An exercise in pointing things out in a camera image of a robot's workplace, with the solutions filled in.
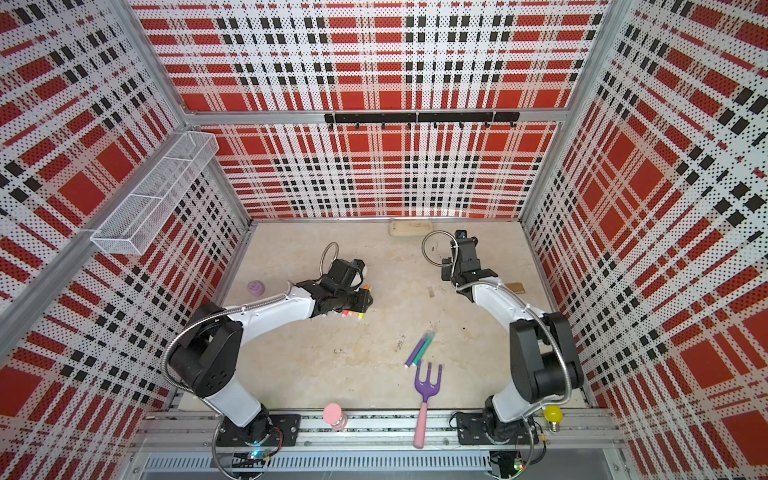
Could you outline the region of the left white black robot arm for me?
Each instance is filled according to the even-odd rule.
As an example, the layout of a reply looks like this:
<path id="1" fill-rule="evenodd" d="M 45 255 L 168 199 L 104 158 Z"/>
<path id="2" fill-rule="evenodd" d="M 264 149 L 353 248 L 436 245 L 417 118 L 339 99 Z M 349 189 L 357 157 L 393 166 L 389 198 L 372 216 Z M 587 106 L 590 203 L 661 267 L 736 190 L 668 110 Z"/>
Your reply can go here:
<path id="1" fill-rule="evenodd" d="M 247 443 L 265 440 L 274 429 L 269 411 L 239 381 L 241 348 L 288 324 L 345 311 L 364 314 L 372 306 L 364 287 L 366 264 L 335 257 L 315 279 L 289 283 L 285 292 L 238 307 L 200 307 L 165 347 L 164 379 L 217 412 L 227 430 Z"/>

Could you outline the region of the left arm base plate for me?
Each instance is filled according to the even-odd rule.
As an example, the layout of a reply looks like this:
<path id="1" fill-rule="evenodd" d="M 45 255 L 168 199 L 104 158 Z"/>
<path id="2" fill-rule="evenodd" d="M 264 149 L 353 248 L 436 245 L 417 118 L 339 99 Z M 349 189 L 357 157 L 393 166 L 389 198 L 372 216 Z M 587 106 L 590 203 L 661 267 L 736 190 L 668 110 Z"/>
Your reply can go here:
<path id="1" fill-rule="evenodd" d="M 215 435 L 217 447 L 292 447 L 296 445 L 301 416 L 260 412 L 245 427 L 235 425 L 227 417 L 222 420 Z"/>

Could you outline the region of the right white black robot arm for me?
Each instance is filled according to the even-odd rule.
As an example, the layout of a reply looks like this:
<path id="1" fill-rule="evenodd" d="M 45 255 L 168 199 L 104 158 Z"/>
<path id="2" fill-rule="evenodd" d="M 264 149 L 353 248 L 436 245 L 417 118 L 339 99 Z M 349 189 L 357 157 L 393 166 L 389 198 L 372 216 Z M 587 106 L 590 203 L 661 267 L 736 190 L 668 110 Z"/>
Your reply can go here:
<path id="1" fill-rule="evenodd" d="M 585 376 L 565 315 L 530 305 L 482 267 L 477 244 L 465 230 L 436 230 L 425 235 L 421 252 L 455 293 L 485 309 L 509 334 L 511 380 L 483 407 L 485 434 L 509 442 L 532 427 L 536 413 L 566 405 Z"/>

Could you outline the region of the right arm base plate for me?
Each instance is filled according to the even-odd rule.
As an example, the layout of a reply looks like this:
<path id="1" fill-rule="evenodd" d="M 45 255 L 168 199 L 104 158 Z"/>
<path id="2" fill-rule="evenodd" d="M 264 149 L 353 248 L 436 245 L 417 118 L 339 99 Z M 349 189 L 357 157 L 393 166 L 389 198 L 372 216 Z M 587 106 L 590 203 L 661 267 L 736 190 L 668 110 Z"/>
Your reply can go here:
<path id="1" fill-rule="evenodd" d="M 454 412 L 449 425 L 456 430 L 458 442 L 463 446 L 529 445 L 530 426 L 522 420 L 500 422 L 492 412 Z"/>

